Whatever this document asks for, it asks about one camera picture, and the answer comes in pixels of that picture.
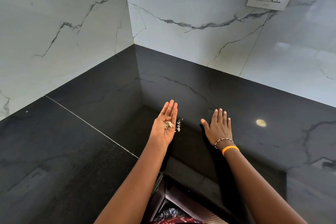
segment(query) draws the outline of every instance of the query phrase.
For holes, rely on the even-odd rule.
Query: orange wristband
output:
[[[239,150],[237,146],[227,146],[227,147],[225,147],[225,148],[222,150],[222,154],[223,154],[223,156],[224,156],[224,152],[225,152],[226,150],[231,149],[231,148],[235,148],[235,149]]]

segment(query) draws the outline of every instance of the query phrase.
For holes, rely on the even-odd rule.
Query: person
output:
[[[176,126],[177,103],[166,102],[154,120],[148,142],[137,163],[95,221],[95,224],[137,224],[144,215],[168,145]],[[173,127],[165,129],[165,121]],[[307,224],[304,219],[251,166],[232,141],[231,119],[222,109],[215,110],[210,125],[202,119],[212,145],[224,152],[234,179],[257,224]],[[162,223],[202,223],[191,218]]]

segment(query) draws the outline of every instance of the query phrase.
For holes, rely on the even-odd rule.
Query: person's left hand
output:
[[[149,141],[162,143],[165,147],[168,147],[173,140],[177,117],[177,103],[174,104],[174,100],[170,100],[170,103],[166,102],[159,116],[154,120],[152,131],[150,132]],[[165,129],[164,122],[170,120],[174,125],[172,128]]]

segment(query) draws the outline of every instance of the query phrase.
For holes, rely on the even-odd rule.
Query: white marble wall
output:
[[[0,0],[0,120],[132,44],[127,0]]]
[[[134,43],[336,107],[335,0],[128,0]]]

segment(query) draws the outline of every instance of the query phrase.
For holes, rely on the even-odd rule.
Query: person's right hand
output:
[[[210,126],[206,120],[201,119],[201,123],[205,130],[209,142],[215,145],[216,141],[221,138],[230,138],[232,140],[231,119],[226,117],[226,112],[220,108],[213,113]],[[235,146],[230,140],[221,140],[216,144],[216,147],[222,151],[226,146]]]

